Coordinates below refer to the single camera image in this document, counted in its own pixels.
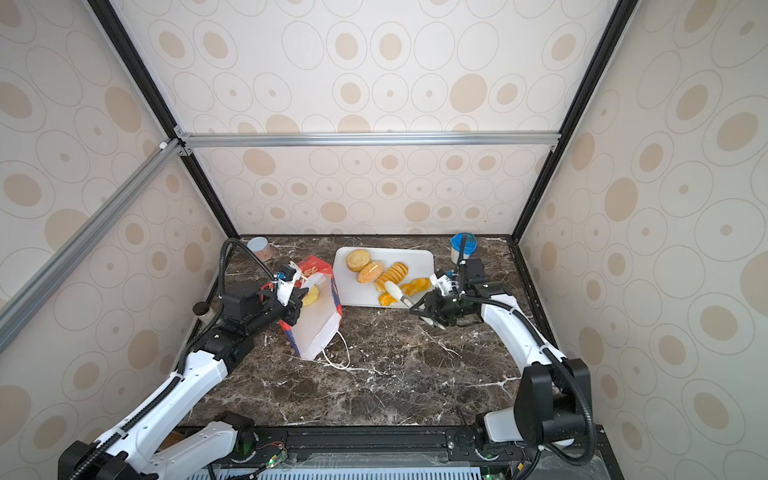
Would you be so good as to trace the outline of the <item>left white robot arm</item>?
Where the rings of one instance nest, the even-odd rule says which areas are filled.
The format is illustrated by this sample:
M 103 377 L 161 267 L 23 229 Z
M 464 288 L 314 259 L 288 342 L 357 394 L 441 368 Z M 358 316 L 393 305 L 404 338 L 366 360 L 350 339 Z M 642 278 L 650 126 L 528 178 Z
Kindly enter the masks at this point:
M 266 285 L 226 286 L 231 253 L 242 250 L 266 273 Z M 187 342 L 167 379 L 127 417 L 93 442 L 74 442 L 58 460 L 61 479 L 184 478 L 225 457 L 240 443 L 239 427 L 216 421 L 199 437 L 182 441 L 169 453 L 160 445 L 210 390 L 231 374 L 253 350 L 254 338 L 278 322 L 297 323 L 309 292 L 295 262 L 272 271 L 246 243 L 224 241 L 219 255 L 218 308 L 213 320 Z

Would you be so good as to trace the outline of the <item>red paper gift bag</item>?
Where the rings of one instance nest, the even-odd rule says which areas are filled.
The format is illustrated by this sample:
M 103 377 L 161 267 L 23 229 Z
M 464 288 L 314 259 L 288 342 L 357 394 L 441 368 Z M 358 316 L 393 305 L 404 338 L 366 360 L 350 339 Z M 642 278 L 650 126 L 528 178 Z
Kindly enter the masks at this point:
M 296 282 L 295 288 L 307 288 L 309 291 L 316 285 L 319 289 L 319 298 L 308 307 L 302 306 L 295 326 L 290 327 L 283 321 L 279 321 L 279 325 L 294 352 L 302 360 L 312 361 L 328 346 L 338 332 L 342 307 L 329 263 L 309 255 L 296 265 L 301 271 L 301 278 Z

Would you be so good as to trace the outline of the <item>pumpkin shaped fake bread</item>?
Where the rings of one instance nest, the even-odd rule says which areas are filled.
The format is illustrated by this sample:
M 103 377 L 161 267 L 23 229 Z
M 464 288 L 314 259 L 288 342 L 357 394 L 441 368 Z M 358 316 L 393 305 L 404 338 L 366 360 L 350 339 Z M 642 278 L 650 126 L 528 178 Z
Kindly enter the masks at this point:
M 312 304 L 314 304 L 319 298 L 319 289 L 316 285 L 312 286 L 308 293 L 304 296 L 302 299 L 302 304 L 304 307 L 308 307 Z

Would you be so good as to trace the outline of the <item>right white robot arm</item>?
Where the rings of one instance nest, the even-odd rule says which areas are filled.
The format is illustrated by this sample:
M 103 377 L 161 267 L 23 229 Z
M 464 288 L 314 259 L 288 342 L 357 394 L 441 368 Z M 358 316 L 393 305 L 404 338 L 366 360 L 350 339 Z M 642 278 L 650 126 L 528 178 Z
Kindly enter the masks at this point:
M 413 283 L 385 277 L 379 283 L 409 313 L 442 327 L 476 315 L 501 339 L 521 374 L 514 404 L 476 421 L 476 451 L 495 459 L 502 445 L 522 450 L 520 474 L 526 476 L 548 450 L 573 466 L 585 466 L 597 449 L 591 377 L 585 362 L 558 350 L 524 314 L 511 290 L 492 281 L 481 259 L 457 254 L 453 269 L 431 275 L 423 296 L 413 300 Z

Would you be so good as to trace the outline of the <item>twisted yellow fake bread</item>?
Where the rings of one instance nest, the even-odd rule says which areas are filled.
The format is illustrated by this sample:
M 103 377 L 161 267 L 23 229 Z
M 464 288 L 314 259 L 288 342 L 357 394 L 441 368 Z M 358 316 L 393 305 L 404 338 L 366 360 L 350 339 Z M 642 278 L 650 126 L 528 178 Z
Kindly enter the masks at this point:
M 423 292 L 426 292 L 433 288 L 432 283 L 428 278 L 417 278 L 412 280 L 410 283 L 406 283 L 403 285 L 399 285 L 399 292 L 401 293 L 401 296 L 398 298 L 393 297 L 388 290 L 385 290 L 380 296 L 379 296 L 379 305 L 382 307 L 393 305 L 397 302 L 403 303 L 406 306 L 412 306 L 413 301 L 412 299 L 415 296 L 421 295 Z

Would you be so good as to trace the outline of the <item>oval fake bread roll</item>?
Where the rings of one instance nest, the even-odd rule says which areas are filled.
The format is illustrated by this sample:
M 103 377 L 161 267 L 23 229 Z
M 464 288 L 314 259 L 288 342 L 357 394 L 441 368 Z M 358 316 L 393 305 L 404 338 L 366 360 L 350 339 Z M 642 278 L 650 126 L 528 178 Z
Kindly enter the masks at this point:
M 384 271 L 385 267 L 382 261 L 371 261 L 360 270 L 357 281 L 361 284 L 374 282 L 384 273 Z

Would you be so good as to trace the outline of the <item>round fake bread bun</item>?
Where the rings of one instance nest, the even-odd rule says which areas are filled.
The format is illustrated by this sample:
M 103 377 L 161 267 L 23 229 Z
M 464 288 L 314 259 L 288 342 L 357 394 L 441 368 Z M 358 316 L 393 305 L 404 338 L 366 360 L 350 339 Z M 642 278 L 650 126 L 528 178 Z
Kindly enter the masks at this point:
M 345 258 L 346 266 L 353 272 L 360 272 L 371 262 L 371 256 L 368 251 L 357 249 L 349 253 Z

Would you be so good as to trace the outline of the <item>ridged fake bread stack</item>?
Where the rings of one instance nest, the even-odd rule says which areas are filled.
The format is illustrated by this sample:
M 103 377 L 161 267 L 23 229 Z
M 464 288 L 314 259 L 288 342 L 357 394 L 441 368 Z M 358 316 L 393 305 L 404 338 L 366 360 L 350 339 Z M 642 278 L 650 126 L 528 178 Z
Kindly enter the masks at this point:
M 402 262 L 392 264 L 376 281 L 375 286 L 379 293 L 385 293 L 385 283 L 391 281 L 399 285 L 408 275 L 409 269 Z

